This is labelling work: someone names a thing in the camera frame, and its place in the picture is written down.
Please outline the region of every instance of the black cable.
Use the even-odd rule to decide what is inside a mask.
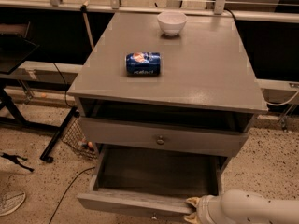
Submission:
[[[94,169],[94,167],[92,167],[92,168],[87,168],[87,169],[81,171],[81,172],[80,172],[80,173],[73,179],[73,181],[68,185],[67,189],[66,189],[65,192],[64,192],[64,195],[62,196],[62,198],[61,198],[60,201],[58,202],[58,205],[56,206],[56,209],[55,209],[55,211],[53,212],[52,217],[50,218],[50,222],[49,222],[49,224],[53,221],[53,218],[54,218],[54,216],[55,216],[55,214],[56,214],[56,212],[57,212],[57,210],[58,210],[58,208],[59,208],[61,202],[63,201],[65,194],[68,192],[68,190],[70,189],[70,187],[72,186],[72,184],[77,180],[77,178],[78,178],[80,175],[82,175],[83,173],[85,173],[86,171],[89,171],[89,170],[91,170],[91,169]]]
[[[234,18],[234,20],[236,21],[235,14],[232,12],[232,10],[231,10],[231,9],[229,9],[229,8],[225,8],[224,10],[225,10],[225,11],[228,11],[229,13],[231,13],[231,14],[232,14],[232,17],[233,17],[233,18]]]
[[[47,53],[46,51],[44,51],[44,50],[43,50],[40,46],[38,46],[36,43],[34,43],[34,42],[32,42],[32,41],[29,41],[29,40],[27,40],[27,39],[24,39],[24,40],[25,40],[26,42],[28,42],[28,43],[30,43],[30,44],[36,46],[42,53],[44,53],[44,55],[48,58],[48,60],[49,60],[51,63],[54,64],[56,70],[58,71],[59,75],[61,76],[61,78],[63,79],[64,84],[65,84],[64,102],[65,102],[65,104],[66,104],[67,106],[69,106],[70,108],[73,108],[73,106],[70,105],[70,104],[67,102],[66,96],[67,96],[67,88],[68,88],[68,85],[67,85],[67,82],[66,82],[66,80],[65,80],[65,78],[64,78],[64,75],[63,75],[62,72],[59,70],[57,64],[56,64],[55,62],[52,62],[50,56],[48,55],[48,53]]]

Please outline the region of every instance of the terrazzo floor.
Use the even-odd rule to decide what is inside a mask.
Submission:
[[[16,102],[21,100],[19,98],[14,97]],[[59,125],[68,113],[63,98],[60,103],[55,101],[56,106],[40,100],[36,97],[29,105],[19,103],[18,108],[30,120]],[[7,116],[7,111],[3,109],[0,115]],[[259,192],[270,199],[299,200],[299,118],[291,117],[288,124],[289,131],[283,132],[277,117],[260,116],[256,119],[249,131],[249,140],[221,177],[224,191],[242,189]],[[16,212],[0,217],[0,223],[172,223],[84,209],[76,196],[87,191],[92,171],[78,177],[51,219],[73,179],[96,164],[96,159],[77,155],[62,141],[64,135],[50,153],[54,162],[49,164],[39,157],[50,136],[0,127],[1,150],[28,158],[23,164],[35,168],[30,173],[10,161],[0,159],[0,194],[12,190],[24,190],[27,194],[24,204]]]

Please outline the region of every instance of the blue can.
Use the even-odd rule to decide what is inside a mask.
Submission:
[[[159,75],[161,56],[159,52],[136,52],[126,56],[126,69],[130,75]]]

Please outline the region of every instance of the drawer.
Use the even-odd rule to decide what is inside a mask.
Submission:
[[[201,154],[104,145],[87,193],[92,210],[184,222],[192,196],[218,195],[217,158]]]
[[[248,139],[246,133],[239,132],[84,117],[79,121],[94,143],[129,147],[233,157]]]

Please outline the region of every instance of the open drawer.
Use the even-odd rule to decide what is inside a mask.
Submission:
[[[184,222],[183,216],[194,212],[187,198],[221,190],[217,157],[138,147],[101,149],[90,191],[78,195],[87,209]]]

